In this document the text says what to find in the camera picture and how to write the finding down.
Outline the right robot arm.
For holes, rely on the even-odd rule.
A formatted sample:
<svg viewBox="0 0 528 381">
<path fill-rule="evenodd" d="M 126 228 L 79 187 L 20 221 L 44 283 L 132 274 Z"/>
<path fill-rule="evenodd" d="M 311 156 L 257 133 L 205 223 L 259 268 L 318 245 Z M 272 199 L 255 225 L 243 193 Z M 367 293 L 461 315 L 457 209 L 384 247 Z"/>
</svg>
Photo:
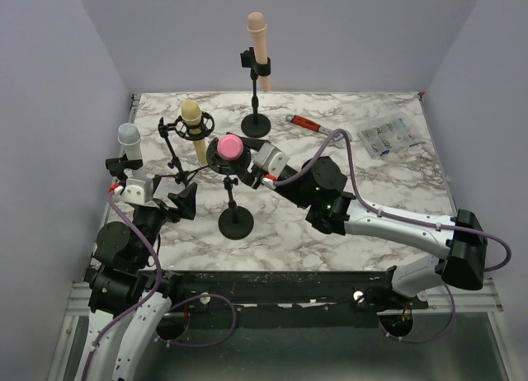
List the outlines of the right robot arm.
<svg viewBox="0 0 528 381">
<path fill-rule="evenodd" d="M 345 190 L 354 176 L 345 176 L 320 151 L 300 171 L 266 140 L 226 134 L 217 152 L 247 186 L 265 186 L 306 209 L 307 221 L 320 233 L 381 238 L 425 252 L 422 259 L 389 269 L 389 282 L 379 288 L 385 306 L 398 308 L 443 284 L 468 291 L 483 288 L 488 241 L 474 213 L 418 214 L 364 200 L 358 191 Z"/>
</svg>

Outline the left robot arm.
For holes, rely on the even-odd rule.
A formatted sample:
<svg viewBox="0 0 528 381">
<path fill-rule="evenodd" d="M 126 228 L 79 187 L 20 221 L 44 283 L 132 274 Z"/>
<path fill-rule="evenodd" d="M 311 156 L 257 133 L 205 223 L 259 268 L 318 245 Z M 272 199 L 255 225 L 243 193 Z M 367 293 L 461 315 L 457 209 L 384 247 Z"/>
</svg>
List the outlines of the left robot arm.
<svg viewBox="0 0 528 381">
<path fill-rule="evenodd" d="M 119 207 L 119 219 L 106 223 L 96 238 L 95 259 L 89 270 L 87 339 L 75 375 L 77 380 L 134 380 L 164 311 L 182 304 L 182 289 L 172 277 L 164 278 L 154 245 L 166 223 L 196 216 L 198 185 L 189 184 L 166 205 L 156 199 L 150 206 L 135 205 L 132 214 Z"/>
</svg>

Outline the pink microphone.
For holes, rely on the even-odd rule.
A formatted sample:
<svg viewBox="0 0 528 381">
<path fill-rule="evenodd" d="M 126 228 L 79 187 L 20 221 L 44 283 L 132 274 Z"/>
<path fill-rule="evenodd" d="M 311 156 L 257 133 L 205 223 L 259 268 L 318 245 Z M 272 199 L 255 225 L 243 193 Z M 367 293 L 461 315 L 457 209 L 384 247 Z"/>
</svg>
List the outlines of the pink microphone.
<svg viewBox="0 0 528 381">
<path fill-rule="evenodd" d="M 217 143 L 218 155 L 225 161 L 234 161 L 243 154 L 243 142 L 234 134 L 226 134 Z"/>
</svg>

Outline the white grey-headed microphone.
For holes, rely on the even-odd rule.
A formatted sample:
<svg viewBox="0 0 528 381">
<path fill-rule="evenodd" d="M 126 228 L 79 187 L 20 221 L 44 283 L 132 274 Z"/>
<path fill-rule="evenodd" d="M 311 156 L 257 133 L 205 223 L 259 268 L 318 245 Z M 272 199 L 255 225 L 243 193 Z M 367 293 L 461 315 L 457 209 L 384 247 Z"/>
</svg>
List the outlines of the white grey-headed microphone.
<svg viewBox="0 0 528 381">
<path fill-rule="evenodd" d="M 117 138 L 129 161 L 143 161 L 141 134 L 135 124 L 124 123 L 120 125 Z"/>
</svg>

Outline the black shock-mount round-base stand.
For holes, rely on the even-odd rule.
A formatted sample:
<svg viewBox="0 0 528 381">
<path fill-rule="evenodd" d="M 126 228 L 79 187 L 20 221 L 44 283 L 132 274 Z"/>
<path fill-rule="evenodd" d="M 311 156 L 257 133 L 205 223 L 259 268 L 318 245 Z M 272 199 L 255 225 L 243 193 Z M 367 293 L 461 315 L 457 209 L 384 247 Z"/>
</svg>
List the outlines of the black shock-mount round-base stand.
<svg viewBox="0 0 528 381">
<path fill-rule="evenodd" d="M 251 154 L 248 148 L 243 147 L 243 154 L 234 161 L 223 160 L 217 152 L 219 139 L 213 139 L 207 148 L 207 161 L 209 168 L 224 176 L 224 189 L 228 194 L 227 208 L 218 219 L 219 231 L 230 240 L 241 240 L 253 229 L 254 219 L 251 212 L 237 204 L 233 196 L 233 188 L 239 183 L 239 175 L 243 168 L 247 168 L 251 162 Z"/>
</svg>

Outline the black clip round-base stand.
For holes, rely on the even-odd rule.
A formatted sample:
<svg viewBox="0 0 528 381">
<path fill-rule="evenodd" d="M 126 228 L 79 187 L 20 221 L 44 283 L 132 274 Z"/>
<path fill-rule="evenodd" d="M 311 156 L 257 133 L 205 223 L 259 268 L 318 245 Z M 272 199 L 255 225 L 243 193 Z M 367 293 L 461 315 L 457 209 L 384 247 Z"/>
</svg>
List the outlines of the black clip round-base stand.
<svg viewBox="0 0 528 381">
<path fill-rule="evenodd" d="M 105 160 L 106 170 L 113 176 L 120 186 L 126 187 L 130 178 L 144 179 L 143 159 L 129 159 L 126 154 L 118 158 L 108 158 Z"/>
</svg>

